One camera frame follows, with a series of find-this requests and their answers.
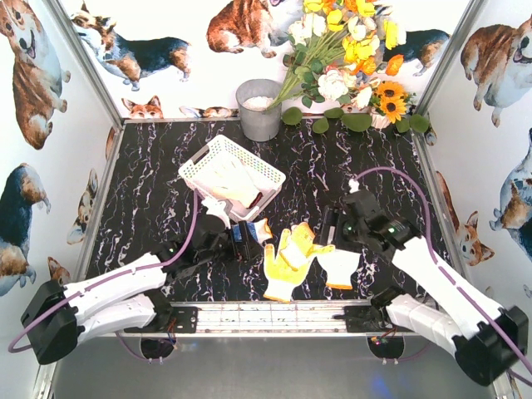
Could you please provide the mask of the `white glove orange cuff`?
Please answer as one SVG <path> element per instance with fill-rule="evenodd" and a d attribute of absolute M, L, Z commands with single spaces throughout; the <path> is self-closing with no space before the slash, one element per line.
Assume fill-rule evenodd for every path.
<path fill-rule="evenodd" d="M 317 261 L 327 274 L 326 285 L 329 288 L 352 289 L 351 276 L 356 272 L 359 253 L 335 249 L 317 256 Z"/>

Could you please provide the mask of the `blue dotted white glove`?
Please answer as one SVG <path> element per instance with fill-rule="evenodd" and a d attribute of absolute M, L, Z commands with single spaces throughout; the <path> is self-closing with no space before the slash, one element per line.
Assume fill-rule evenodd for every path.
<path fill-rule="evenodd" d="M 268 219 L 263 218 L 256 222 L 246 222 L 247 229 L 253 239 L 260 245 L 265 241 L 273 238 L 272 230 L 269 226 Z M 244 228 L 241 228 L 238 224 L 232 226 L 232 234 L 236 242 L 242 242 Z"/>

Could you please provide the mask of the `yellow dotted white glove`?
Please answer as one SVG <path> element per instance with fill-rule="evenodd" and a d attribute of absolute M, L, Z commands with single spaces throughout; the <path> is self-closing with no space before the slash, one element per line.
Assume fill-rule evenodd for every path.
<path fill-rule="evenodd" d="M 273 244 L 265 245 L 266 299 L 290 302 L 293 290 L 307 277 L 314 258 L 335 250 L 334 245 L 315 244 L 314 239 L 315 234 L 309 224 L 302 222 L 282 231 L 277 248 Z"/>

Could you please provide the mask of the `cream knit glove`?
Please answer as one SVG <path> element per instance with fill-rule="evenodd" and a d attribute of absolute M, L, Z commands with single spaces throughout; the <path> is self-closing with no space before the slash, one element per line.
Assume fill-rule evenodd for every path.
<path fill-rule="evenodd" d="M 237 201 L 245 209 L 253 208 L 263 198 L 262 192 L 239 160 L 227 159 L 220 167 L 216 167 L 209 178 L 209 186 L 213 195 Z"/>

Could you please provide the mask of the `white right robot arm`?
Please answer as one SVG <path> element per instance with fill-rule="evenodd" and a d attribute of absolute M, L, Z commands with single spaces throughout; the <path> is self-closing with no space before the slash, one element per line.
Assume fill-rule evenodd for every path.
<path fill-rule="evenodd" d="M 450 353 L 473 382 L 487 387 L 525 358 L 527 315 L 516 306 L 504 308 L 471 285 L 433 252 L 411 221 L 387 215 L 370 191 L 356 191 L 338 206 L 325 207 L 317 241 L 356 255 L 370 249 L 421 285 L 438 308 L 399 287 L 374 295 L 371 305 L 387 322 Z"/>

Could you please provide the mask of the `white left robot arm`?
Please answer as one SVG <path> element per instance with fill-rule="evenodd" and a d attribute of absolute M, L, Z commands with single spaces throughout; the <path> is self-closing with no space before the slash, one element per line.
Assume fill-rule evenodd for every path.
<path fill-rule="evenodd" d="M 272 233 L 266 219 L 232 222 L 225 203 L 205 199 L 190 230 L 154 247 L 138 259 L 95 278 L 41 285 L 21 316 L 23 333 L 37 362 L 63 359 L 80 344 L 107 333 L 161 331 L 172 307 L 160 291 L 214 261 L 250 261 L 262 253 Z"/>

